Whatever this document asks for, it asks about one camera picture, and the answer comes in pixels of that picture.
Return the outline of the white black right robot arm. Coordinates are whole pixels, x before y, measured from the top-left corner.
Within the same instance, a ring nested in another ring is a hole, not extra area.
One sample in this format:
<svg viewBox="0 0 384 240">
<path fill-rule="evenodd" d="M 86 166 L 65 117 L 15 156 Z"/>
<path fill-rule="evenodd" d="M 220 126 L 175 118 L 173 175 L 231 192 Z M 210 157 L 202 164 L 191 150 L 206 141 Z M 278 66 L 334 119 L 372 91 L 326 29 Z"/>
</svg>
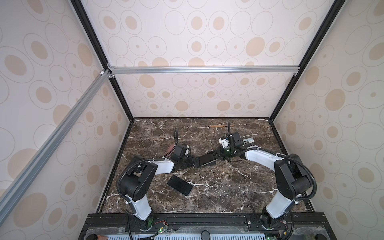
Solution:
<svg viewBox="0 0 384 240">
<path fill-rule="evenodd" d="M 275 173 L 277 192 L 260 216 L 266 230 L 273 229 L 293 205 L 310 200 L 317 193 L 316 179 L 298 155 L 284 155 L 260 147 L 218 149 L 218 159 L 229 160 L 233 157 L 256 162 Z"/>
</svg>

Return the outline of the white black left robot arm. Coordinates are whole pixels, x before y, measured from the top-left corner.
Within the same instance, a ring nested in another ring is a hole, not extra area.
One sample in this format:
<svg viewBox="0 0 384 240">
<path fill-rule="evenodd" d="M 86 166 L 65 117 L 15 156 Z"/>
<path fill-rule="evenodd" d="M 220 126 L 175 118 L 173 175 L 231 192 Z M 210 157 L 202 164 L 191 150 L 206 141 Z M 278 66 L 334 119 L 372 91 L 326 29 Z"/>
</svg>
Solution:
<svg viewBox="0 0 384 240">
<path fill-rule="evenodd" d="M 202 157 L 192 155 L 191 148 L 182 144 L 175 144 L 159 159 L 135 156 L 116 181 L 118 195 L 128 203 L 140 227 L 147 230 L 154 220 L 147 197 L 154 176 L 199 168 L 203 164 Z"/>
</svg>

